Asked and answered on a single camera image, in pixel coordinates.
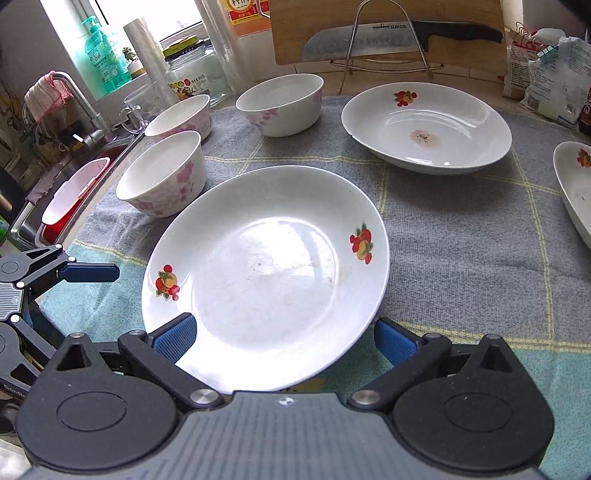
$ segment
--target white plate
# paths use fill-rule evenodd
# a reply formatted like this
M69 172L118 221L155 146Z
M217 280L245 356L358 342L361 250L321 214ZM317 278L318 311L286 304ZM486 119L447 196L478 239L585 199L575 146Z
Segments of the white plate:
M591 147L563 142L554 150L554 171L570 219L591 249Z
M356 231L362 224L369 232ZM216 186L172 222L146 269L142 313L148 331L195 315L197 341L177 365L218 391L279 390L355 343L388 270L384 223L355 185L318 168L262 168ZM159 275L178 285L174 297L157 296Z
M378 157L433 175L461 175L502 159L511 131L486 103L434 83L391 83L345 105L345 130Z

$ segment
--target soap bottle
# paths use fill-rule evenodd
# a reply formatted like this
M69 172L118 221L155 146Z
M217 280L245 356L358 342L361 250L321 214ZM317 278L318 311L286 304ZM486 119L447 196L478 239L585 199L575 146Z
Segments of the soap bottle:
M82 22L82 25L87 24L90 25L90 38L86 40L84 50L99 73L107 92L114 92L131 80L126 63L117 58L107 35L97 25L94 15Z

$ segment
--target stain on plate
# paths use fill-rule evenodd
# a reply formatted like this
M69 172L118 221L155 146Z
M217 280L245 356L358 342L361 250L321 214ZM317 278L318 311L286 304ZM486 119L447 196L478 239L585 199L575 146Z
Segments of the stain on plate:
M415 130L410 133L410 138L419 147L438 148L441 145L441 138L425 130Z

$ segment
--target metal stand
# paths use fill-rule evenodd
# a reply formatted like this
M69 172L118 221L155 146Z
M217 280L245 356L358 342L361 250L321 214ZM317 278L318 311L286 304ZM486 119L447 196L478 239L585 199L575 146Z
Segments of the metal stand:
M357 34L357 28L359 27L359 14L361 13L361 10L363 9L363 7L365 5L367 5L368 3L370 3L371 1L372 0L363 0L363 2L361 2L359 4L359 7L357 8L357 14L355 15L355 22L353 23L353 30L351 31L351 40L349 41L349 49L347 51L347 58L345 60L345 63L340 63L340 62L337 62L334 60L330 61L333 65L337 65L339 67L344 67L343 77L341 78L340 86L339 86L339 89L337 90L336 94L340 95L343 92L343 85L345 84L347 72L374 72L374 73L425 72L427 74L428 81L430 82L432 80L431 72L433 70L441 70L443 68L443 64L436 66L436 67L430 67L428 65L427 59L425 58L425 51L423 50L421 42L419 42L419 40L418 40L417 32L414 29L413 22L410 20L408 13L402 7L402 5L400 5L395 0L388 0L388 2L393 3L394 5L397 5L399 7L399 9L402 10L402 13L404 13L404 16L407 19L408 25L410 26L410 30L411 30L411 32L413 32L413 37L414 37L415 41L417 42L418 52L421 54L421 59L423 61L424 68L423 69L413 69L413 70L372 70L372 69L366 69L363 67L357 67L357 66L354 66L351 64L351 62L352 62L351 51L353 49L353 41L355 40L355 35ZM399 65L399 64L414 62L414 60L374 60L374 59L359 59L359 60L368 61L370 63L379 63L379 64L388 64L388 65Z

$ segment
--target cutting board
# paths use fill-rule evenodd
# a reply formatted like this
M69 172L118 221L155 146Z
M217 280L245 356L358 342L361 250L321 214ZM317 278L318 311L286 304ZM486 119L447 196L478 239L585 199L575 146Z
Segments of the cutting board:
M301 63L308 39L325 28L352 25L361 0L269 0L275 60L279 65ZM477 22L503 32L500 0L398 0L415 20ZM387 0L363 8L360 23L404 21L402 11ZM380 59L420 60L416 53L382 55ZM427 60L505 74L507 53L502 44L485 40L449 40L431 37Z

